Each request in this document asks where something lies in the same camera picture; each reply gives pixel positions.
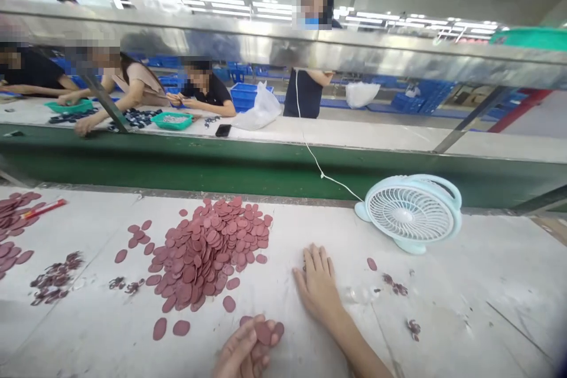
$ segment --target red pole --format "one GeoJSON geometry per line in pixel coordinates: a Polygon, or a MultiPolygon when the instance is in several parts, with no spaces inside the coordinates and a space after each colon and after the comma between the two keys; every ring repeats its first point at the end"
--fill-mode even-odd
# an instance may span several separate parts
{"type": "Polygon", "coordinates": [[[516,121],[519,117],[524,115],[534,106],[541,104],[541,102],[548,97],[553,90],[537,90],[537,89],[521,89],[522,93],[529,95],[527,98],[522,100],[522,102],[514,108],[512,111],[508,113],[504,118],[494,124],[489,133],[500,133],[504,129],[506,129],[509,125],[511,125],[514,121],[516,121]]]}

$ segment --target person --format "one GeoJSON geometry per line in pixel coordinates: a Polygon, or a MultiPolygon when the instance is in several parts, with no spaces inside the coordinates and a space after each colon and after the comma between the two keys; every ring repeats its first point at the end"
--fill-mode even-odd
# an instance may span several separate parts
{"type": "Polygon", "coordinates": [[[0,75],[0,92],[60,96],[78,89],[55,62],[15,43],[0,43],[0,75]]]}
{"type": "MultiPolygon", "coordinates": [[[[300,0],[301,18],[299,27],[303,29],[341,28],[333,19],[334,0],[300,0]]],[[[288,89],[283,103],[283,116],[301,118],[319,117],[323,88],[331,84],[333,72],[292,69],[288,89]]]]}
{"type": "Polygon", "coordinates": [[[173,106],[201,109],[223,117],[236,116],[232,97],[212,69],[210,60],[183,59],[188,80],[180,94],[167,94],[173,106]]]}
{"type": "MultiPolygon", "coordinates": [[[[388,368],[364,340],[344,309],[335,284],[333,261],[325,247],[311,244],[303,250],[305,273],[293,274],[299,297],[307,311],[327,329],[343,351],[356,378],[393,378],[388,368]]],[[[259,378],[269,365],[269,352],[278,343],[272,334],[269,347],[257,343],[254,325],[264,321],[260,315],[242,325],[224,345],[213,369],[213,378],[259,378]]],[[[267,322],[271,330],[271,321],[267,322]]]]}
{"type": "MultiPolygon", "coordinates": [[[[158,78],[142,63],[127,54],[112,48],[95,48],[91,51],[95,67],[104,68],[101,85],[110,94],[116,84],[125,95],[116,101],[116,107],[124,112],[139,105],[168,106],[165,90],[158,78]]],[[[78,90],[59,97],[59,105],[73,105],[81,98],[91,95],[90,89],[78,90]]],[[[105,110],[81,118],[75,124],[75,133],[85,136],[93,128],[108,118],[105,110]]]]}

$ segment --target power cord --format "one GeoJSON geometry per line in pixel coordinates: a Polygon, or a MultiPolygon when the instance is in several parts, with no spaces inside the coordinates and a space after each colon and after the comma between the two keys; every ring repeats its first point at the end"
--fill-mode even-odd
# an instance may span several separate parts
{"type": "MultiPolygon", "coordinates": [[[[299,109],[299,89],[298,89],[298,81],[299,78],[299,70],[295,70],[295,95],[296,95],[296,99],[297,99],[297,114],[299,115],[299,118],[301,118],[301,111],[299,109]]],[[[336,184],[341,185],[342,187],[344,187],[347,191],[349,191],[355,198],[357,198],[360,202],[364,202],[364,200],[362,200],[356,193],[352,192],[348,186],[340,183],[339,181],[336,181],[335,179],[327,176],[323,170],[321,169],[321,166],[319,165],[319,161],[317,161],[317,158],[315,157],[315,155],[313,154],[313,152],[311,152],[311,148],[309,147],[309,145],[307,144],[307,140],[305,139],[305,134],[303,133],[303,126],[301,125],[301,122],[299,123],[300,127],[301,127],[301,135],[303,136],[303,142],[305,143],[305,146],[307,146],[307,150],[309,150],[309,153],[311,154],[311,156],[313,157],[313,159],[315,160],[315,163],[317,164],[317,168],[319,169],[319,171],[321,171],[321,178],[326,178],[332,182],[335,182],[336,184]]]]}

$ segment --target smartphone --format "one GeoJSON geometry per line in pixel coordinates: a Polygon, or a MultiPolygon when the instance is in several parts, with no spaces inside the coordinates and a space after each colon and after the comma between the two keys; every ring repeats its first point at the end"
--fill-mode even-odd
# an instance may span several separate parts
{"type": "Polygon", "coordinates": [[[217,137],[227,137],[230,133],[231,127],[232,125],[230,124],[221,124],[214,135],[217,137]]]}

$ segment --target white fan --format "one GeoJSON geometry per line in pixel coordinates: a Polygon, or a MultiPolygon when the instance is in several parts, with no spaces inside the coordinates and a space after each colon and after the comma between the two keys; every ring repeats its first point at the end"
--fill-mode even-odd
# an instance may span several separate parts
{"type": "Polygon", "coordinates": [[[410,254],[461,229],[462,198],[453,183],[434,175],[394,176],[374,185],[354,211],[410,254]]]}

